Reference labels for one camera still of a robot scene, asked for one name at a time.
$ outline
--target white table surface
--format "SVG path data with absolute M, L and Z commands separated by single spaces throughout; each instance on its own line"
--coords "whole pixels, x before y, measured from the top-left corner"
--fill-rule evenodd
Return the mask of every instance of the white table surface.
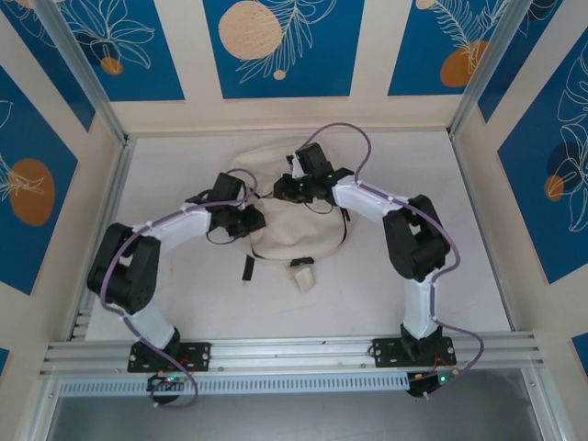
M 492 269 L 444 131 L 370 130 L 374 152 L 362 179 L 397 195 L 433 200 L 462 254 L 441 277 L 437 315 L 473 331 L 510 330 Z M 140 138 L 120 201 L 118 221 L 158 219 L 211 187 L 236 153 L 272 144 L 300 145 L 307 130 L 271 130 Z M 355 169 L 366 152 L 354 132 L 334 130 L 319 142 Z M 199 237 L 161 258 L 155 301 L 183 338 L 273 338 L 396 334 L 404 314 L 404 279 L 390 264 L 383 227 L 359 219 L 344 246 L 314 266 L 316 286 L 301 294 L 284 270 L 256 263 L 241 281 L 245 256 Z M 86 340 L 130 340 L 95 302 Z

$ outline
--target robotic arm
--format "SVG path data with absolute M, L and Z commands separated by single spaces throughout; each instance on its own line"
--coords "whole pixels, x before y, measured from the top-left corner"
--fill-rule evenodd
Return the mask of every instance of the robotic arm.
M 206 350 L 180 342 L 180 334 L 151 302 L 157 281 L 160 255 L 181 243 L 224 228 L 232 238 L 241 238 L 266 226 L 263 214 L 253 205 L 238 204 L 239 194 L 246 193 L 245 183 L 234 176 L 219 174 L 211 190 L 190 198 L 173 215 L 158 221 L 128 227 L 115 223 L 107 228 L 104 239 L 87 278 L 87 286 L 99 293 L 107 269 L 121 246 L 136 232 L 141 235 L 125 250 L 107 283 L 106 304 L 116 310 L 131 330 L 174 360 L 185 358 L 190 370 L 206 370 L 202 358 L 192 360 L 194 352 Z M 222 201 L 235 201 L 228 205 Z M 143 343 L 131 349 L 129 372 L 157 372 L 169 363 Z
M 376 366 L 432 366 L 435 355 L 455 364 L 451 340 L 443 337 L 431 307 L 434 275 L 445 265 L 450 246 L 437 228 L 411 210 L 416 208 L 440 224 L 431 200 L 423 195 L 395 196 L 357 182 L 350 170 L 333 170 L 316 142 L 299 148 L 287 160 L 292 174 L 276 182 L 275 198 L 295 203 L 324 199 L 383 224 L 390 261 L 407 279 L 401 339 L 375 342 L 379 347 Z

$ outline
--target white robotic arm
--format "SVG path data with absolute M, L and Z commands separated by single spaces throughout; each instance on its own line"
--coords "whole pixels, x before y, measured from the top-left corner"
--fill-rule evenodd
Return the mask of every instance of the white robotic arm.
M 387 193 L 378 188 L 368 186 L 365 183 L 356 182 L 352 175 L 339 180 L 333 187 L 334 202 L 342 209 L 351 209 L 359 215 L 376 222 L 382 223 L 389 213 L 402 209 L 402 206 L 394 202 L 401 200 L 408 203 L 408 198 L 388 194 L 387 198 L 378 196 Z M 431 317 L 431 280 L 436 270 L 429 273 L 423 281 L 412 278 L 405 282 L 404 297 L 406 301 L 404 328 L 417 340 L 425 338 L 437 329 L 437 324 Z
M 191 198 L 178 211 L 154 221 L 127 227 L 108 227 L 87 278 L 87 286 L 100 293 L 107 284 L 105 306 L 115 310 L 131 330 L 157 349 L 174 352 L 179 332 L 151 301 L 155 292 L 159 257 L 217 227 L 234 238 L 266 226 L 263 214 L 238 199 L 247 189 L 242 180 L 221 173 L 214 187 Z M 134 237 L 120 258 L 119 250 Z M 108 267 L 116 261 L 111 275 Z

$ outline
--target beige circle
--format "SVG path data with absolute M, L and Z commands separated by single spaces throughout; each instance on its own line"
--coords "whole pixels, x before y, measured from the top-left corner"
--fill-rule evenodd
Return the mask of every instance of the beige circle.
M 282 27 L 261 3 L 237 2 L 219 21 L 219 34 L 227 52 L 241 60 L 264 58 L 282 42 Z
M 24 6 L 26 9 L 32 9 L 33 5 L 30 3 L 30 0 L 15 0 L 19 5 Z M 61 3 L 65 0 L 53 0 L 53 3 Z
M 436 3 L 436 0 L 415 0 L 414 3 L 419 9 L 428 9 Z

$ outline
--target orange circle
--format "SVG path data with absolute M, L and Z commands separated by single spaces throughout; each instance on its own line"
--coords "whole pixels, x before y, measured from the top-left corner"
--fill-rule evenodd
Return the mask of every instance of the orange circle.
M 253 1 L 237 2 L 219 21 L 219 36 L 227 52 L 240 60 L 264 58 L 282 42 L 282 27 L 274 13 Z
M 100 67 L 104 69 L 104 72 L 111 75 L 122 74 L 122 64 L 119 60 L 112 57 L 104 57 L 100 61 Z
M 545 196 L 547 196 L 549 200 L 554 202 L 560 200 L 563 196 L 564 190 L 563 179 L 557 175 L 551 175 L 548 177 L 548 180 L 545 181 L 544 190 Z
M 28 225 L 39 227 L 49 220 L 55 202 L 55 183 L 47 166 L 37 159 L 21 159 L 8 175 L 10 205 L 15 214 Z
M 449 55 L 441 67 L 441 82 L 447 87 L 468 85 L 487 45 L 488 41 L 474 41 L 467 49 L 460 48 Z M 472 55 L 473 68 L 469 63 L 469 53 Z

